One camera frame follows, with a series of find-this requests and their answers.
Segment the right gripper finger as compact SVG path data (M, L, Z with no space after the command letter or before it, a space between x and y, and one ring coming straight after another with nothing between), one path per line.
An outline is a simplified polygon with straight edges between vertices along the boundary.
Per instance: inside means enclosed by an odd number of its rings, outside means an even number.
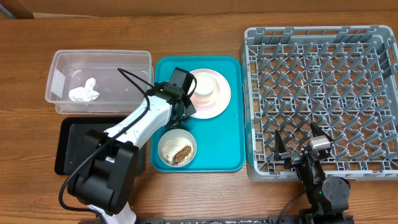
M326 137L330 142L333 142L333 138L330 137L326 132L324 132L314 121L310 123L310 128L312 130L312 136L313 137L319 137L319 136L324 136Z
M276 154L286 153L287 151L285 149L285 145L277 129L274 131L274 137L275 137L274 152Z

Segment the grey bowl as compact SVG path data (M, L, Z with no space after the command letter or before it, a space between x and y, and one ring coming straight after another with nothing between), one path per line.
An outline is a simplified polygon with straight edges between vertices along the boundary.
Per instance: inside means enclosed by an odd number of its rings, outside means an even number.
M185 146L191 146L191 153L180 163L173 164L173 156ZM168 166L179 168L187 166L197 153L195 138L184 129L172 129L167 131L159 140L158 154L161 160Z

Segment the brown food scrap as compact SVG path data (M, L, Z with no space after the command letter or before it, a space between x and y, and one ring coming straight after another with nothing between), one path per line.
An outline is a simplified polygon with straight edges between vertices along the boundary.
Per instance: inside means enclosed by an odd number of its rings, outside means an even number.
M182 162L192 151L191 146L185 146L183 149L178 151L172 159L173 164L178 164Z

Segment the white napkin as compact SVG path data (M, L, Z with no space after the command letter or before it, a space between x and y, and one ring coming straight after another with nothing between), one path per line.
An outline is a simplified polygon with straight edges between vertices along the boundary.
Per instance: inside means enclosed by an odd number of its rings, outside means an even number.
M96 80L94 78L87 79L84 86L80 86L69 91L69 99L72 101L83 102L96 100L100 94L94 90L95 85Z

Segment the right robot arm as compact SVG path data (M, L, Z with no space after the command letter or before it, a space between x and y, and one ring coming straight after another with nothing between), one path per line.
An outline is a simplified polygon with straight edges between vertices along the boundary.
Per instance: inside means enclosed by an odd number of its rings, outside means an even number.
M309 208L299 211L295 223L353 223L344 211L349 209L350 183L342 177L327 177L321 160L330 157L334 144L326 132L314 122L310 123L313 137L297 152L288 153L278 131L274 131L274 159L283 161L285 169L295 169L303 183L303 192Z

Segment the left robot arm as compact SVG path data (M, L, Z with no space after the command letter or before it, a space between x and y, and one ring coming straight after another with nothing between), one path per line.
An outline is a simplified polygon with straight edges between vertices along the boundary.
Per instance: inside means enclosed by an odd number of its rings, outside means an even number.
M119 124L103 132L89 130L79 145L73 172L63 183L58 200L65 210L76 211L63 201L64 192L85 204L79 212L91 212L102 223L135 223L129 206L140 148L161 127L175 128L196 110L190 97L197 79L174 68L170 79L146 91L141 105Z

